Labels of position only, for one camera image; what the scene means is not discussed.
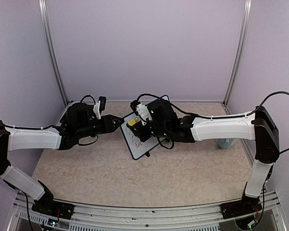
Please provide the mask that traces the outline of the yellow whiteboard eraser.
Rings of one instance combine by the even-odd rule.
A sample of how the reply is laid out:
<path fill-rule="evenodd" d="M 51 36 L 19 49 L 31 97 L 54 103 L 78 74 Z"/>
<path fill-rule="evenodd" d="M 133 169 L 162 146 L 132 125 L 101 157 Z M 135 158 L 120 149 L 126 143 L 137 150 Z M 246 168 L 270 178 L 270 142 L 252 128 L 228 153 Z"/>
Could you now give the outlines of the yellow whiteboard eraser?
<path fill-rule="evenodd" d="M 127 122 L 127 126 L 133 127 L 136 123 L 137 123 L 136 120 L 135 120 L 135 119 L 132 119 L 132 120 L 130 120 L 130 121 Z"/>

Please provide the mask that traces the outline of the blue framed whiteboard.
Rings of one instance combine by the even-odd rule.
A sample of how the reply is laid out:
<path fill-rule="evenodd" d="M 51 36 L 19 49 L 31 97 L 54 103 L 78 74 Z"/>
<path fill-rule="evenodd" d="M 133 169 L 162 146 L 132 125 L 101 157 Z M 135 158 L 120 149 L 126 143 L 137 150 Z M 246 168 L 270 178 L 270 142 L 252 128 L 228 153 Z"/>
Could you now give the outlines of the blue framed whiteboard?
<path fill-rule="evenodd" d="M 120 126 L 123 138 L 133 160 L 142 156 L 150 156 L 150 151 L 159 145 L 157 138 L 143 126 L 143 121 L 135 114 L 136 107 L 141 104 L 136 100 L 130 103 L 132 112 L 124 116 L 124 123 Z"/>

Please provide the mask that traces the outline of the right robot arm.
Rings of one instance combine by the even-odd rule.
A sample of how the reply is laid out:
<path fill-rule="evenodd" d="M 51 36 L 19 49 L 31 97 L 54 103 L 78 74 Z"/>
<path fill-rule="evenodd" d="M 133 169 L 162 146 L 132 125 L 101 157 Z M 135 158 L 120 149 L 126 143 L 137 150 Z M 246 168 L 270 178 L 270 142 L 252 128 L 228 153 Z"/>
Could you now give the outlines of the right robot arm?
<path fill-rule="evenodd" d="M 255 141 L 255 159 L 242 197 L 238 201 L 221 204 L 221 211 L 223 218 L 228 219 L 264 208 L 259 197 L 279 158 L 279 132 L 263 106 L 259 106 L 255 112 L 244 114 L 207 117 L 186 113 L 182 118 L 175 113 L 175 106 L 164 99 L 157 99 L 148 105 L 135 100 L 130 106 L 139 121 L 129 122 L 127 126 L 142 142 L 151 137 L 157 140 L 166 138 L 173 143 L 213 139 Z"/>

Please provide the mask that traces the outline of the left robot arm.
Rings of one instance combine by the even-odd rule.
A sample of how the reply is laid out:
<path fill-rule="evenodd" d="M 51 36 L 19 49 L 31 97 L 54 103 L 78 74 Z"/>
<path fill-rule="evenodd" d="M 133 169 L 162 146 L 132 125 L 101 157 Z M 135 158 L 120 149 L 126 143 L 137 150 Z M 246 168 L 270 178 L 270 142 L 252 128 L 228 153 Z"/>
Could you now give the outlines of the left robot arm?
<path fill-rule="evenodd" d="M 87 137 L 115 132 L 124 119 L 102 115 L 105 104 L 70 103 L 58 125 L 40 128 L 21 128 L 5 125 L 0 120 L 0 179 L 21 190 L 34 200 L 34 211 L 57 216 L 59 207 L 51 191 L 40 181 L 32 179 L 8 160 L 8 152 L 26 149 L 69 150 Z"/>

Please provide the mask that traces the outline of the light green bowl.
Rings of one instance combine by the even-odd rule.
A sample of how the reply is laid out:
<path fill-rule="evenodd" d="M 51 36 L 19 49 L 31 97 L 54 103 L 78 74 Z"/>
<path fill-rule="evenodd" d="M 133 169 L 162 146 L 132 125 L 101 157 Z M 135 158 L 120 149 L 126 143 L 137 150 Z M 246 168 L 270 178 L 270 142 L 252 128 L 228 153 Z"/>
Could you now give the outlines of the light green bowl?
<path fill-rule="evenodd" d="M 73 106 L 73 105 L 75 105 L 75 104 L 77 104 L 77 103 L 79 103 L 79 102 L 80 102 L 80 101 L 70 102 L 70 103 L 66 106 L 66 109 L 69 108 L 69 107 L 71 107 L 71 106 Z"/>

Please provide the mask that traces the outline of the black patterned square plate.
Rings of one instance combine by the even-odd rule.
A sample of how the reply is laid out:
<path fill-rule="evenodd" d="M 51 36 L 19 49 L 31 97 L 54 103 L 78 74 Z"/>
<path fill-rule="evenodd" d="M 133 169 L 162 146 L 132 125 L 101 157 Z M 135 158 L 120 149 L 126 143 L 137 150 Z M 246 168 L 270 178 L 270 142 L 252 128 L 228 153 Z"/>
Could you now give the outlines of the black patterned square plate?
<path fill-rule="evenodd" d="M 59 124 L 64 124 L 65 121 L 66 121 L 66 117 L 67 117 L 67 113 L 64 113 L 64 114 L 60 117 L 58 123 L 59 123 Z"/>

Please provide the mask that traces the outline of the left aluminium frame post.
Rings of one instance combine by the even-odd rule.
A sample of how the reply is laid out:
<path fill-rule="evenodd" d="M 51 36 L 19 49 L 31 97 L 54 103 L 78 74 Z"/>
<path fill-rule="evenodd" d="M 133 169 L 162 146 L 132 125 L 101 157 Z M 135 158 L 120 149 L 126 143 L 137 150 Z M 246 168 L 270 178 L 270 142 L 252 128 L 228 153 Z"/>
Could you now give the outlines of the left aluminium frame post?
<path fill-rule="evenodd" d="M 44 30 L 44 34 L 46 38 L 47 48 L 48 48 L 48 52 L 50 56 L 50 61 L 51 61 L 52 68 L 53 68 L 55 82 L 57 84 L 62 103 L 64 106 L 67 106 L 68 97 L 67 97 L 66 90 L 63 84 L 63 80 L 61 78 L 57 58 L 55 55 L 55 49 L 54 49 L 52 35 L 51 35 L 50 22 L 48 18 L 47 2 L 45 0 L 39 0 L 39 11 L 40 11 L 43 30 Z"/>

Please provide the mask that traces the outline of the aluminium frame post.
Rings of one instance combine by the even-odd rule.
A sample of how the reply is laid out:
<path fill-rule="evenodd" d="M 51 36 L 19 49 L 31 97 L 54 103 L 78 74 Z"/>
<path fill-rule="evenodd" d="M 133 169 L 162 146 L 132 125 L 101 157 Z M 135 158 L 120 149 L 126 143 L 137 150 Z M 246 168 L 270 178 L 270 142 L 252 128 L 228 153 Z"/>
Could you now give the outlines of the aluminium frame post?
<path fill-rule="evenodd" d="M 231 71 L 229 84 L 228 84 L 226 94 L 223 100 L 223 104 L 225 106 L 229 104 L 234 87 L 235 87 L 235 83 L 236 83 L 236 79 L 237 79 L 237 75 L 239 71 L 239 66 L 240 66 L 242 55 L 243 55 L 245 40 L 246 40 L 246 36 L 248 33 L 251 6 L 252 6 L 252 0 L 245 0 L 239 40 L 238 40 L 238 45 L 236 49 L 236 55 L 235 55 L 234 64 L 233 64 L 232 71 Z"/>
<path fill-rule="evenodd" d="M 55 82 L 57 84 L 62 103 L 64 106 L 67 106 L 68 97 L 67 97 L 66 90 L 63 84 L 63 80 L 61 78 L 57 58 L 55 55 L 55 49 L 54 49 L 52 35 L 51 35 L 50 22 L 48 18 L 47 2 L 45 0 L 39 0 L 39 11 L 40 11 L 43 30 L 44 30 L 44 34 L 46 38 L 47 48 L 48 48 L 48 52 L 50 56 L 50 61 L 51 61 L 52 68 L 53 68 Z"/>

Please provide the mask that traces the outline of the front aluminium rail base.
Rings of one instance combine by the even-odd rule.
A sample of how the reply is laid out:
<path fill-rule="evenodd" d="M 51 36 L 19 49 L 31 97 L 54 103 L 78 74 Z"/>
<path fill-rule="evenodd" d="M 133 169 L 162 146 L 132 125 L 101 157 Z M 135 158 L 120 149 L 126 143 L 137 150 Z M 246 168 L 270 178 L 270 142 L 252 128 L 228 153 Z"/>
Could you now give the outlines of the front aluminium rail base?
<path fill-rule="evenodd" d="M 289 231 L 278 197 L 274 191 L 265 192 L 266 217 L 263 215 L 256 228 L 265 231 Z M 51 227 L 49 219 L 55 217 L 31 211 L 32 223 L 54 228 L 55 231 L 217 231 L 222 222 L 235 222 L 250 217 L 245 214 L 237 218 L 223 218 L 221 204 L 237 202 L 236 200 L 195 206 L 161 207 L 161 208 L 129 208 L 115 206 L 97 206 L 84 203 L 74 203 L 71 219 L 59 218 L 59 224 Z M 12 209 L 12 219 L 7 230 L 16 228 L 20 218 L 27 220 L 26 198 L 19 193 Z"/>

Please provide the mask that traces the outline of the right aluminium frame post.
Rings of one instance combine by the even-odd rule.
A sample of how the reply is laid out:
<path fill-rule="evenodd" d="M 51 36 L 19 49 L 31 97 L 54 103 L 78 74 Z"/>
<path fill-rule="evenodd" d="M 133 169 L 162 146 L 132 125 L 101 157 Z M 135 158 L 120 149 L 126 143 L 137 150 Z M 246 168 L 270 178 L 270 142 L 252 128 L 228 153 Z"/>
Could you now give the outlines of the right aluminium frame post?
<path fill-rule="evenodd" d="M 229 84 L 228 84 L 226 94 L 223 100 L 223 104 L 225 106 L 229 104 L 234 87 L 235 87 L 235 83 L 236 83 L 236 79 L 237 79 L 237 75 L 239 71 L 239 66 L 240 66 L 242 55 L 243 55 L 245 40 L 246 40 L 246 36 L 248 33 L 251 6 L 252 6 L 252 0 L 245 0 L 239 40 L 238 40 L 238 45 L 236 49 L 236 55 L 235 55 L 234 64 L 233 64 L 232 71 L 231 71 Z"/>

